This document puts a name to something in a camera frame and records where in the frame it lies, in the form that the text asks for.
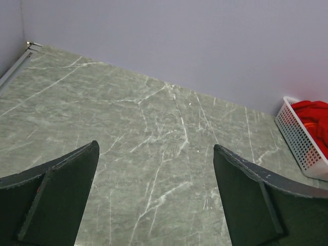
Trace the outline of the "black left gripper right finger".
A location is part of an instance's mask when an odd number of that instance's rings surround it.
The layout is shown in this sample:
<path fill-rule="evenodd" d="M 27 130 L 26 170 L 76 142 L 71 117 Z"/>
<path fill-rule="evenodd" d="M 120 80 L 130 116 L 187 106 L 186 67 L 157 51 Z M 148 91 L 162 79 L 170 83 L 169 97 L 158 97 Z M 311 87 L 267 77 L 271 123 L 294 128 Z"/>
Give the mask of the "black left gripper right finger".
<path fill-rule="evenodd" d="M 232 245 L 327 245 L 327 190 L 214 146 L 213 165 Z"/>

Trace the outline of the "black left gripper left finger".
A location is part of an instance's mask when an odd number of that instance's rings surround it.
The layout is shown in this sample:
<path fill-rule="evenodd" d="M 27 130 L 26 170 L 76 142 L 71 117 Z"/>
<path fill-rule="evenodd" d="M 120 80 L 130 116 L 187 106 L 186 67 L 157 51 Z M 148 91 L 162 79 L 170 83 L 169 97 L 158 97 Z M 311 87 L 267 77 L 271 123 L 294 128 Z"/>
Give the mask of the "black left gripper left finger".
<path fill-rule="evenodd" d="M 99 160 L 92 141 L 1 178 L 1 245 L 74 245 Z"/>

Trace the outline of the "red t shirt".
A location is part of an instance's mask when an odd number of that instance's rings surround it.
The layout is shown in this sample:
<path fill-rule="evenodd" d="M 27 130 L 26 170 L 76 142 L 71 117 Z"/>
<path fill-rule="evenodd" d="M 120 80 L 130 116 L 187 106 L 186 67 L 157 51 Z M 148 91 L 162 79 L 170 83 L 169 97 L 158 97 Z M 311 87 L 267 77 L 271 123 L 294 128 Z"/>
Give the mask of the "red t shirt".
<path fill-rule="evenodd" d="M 292 108 L 319 148 L 327 150 L 327 103 L 303 100 Z"/>

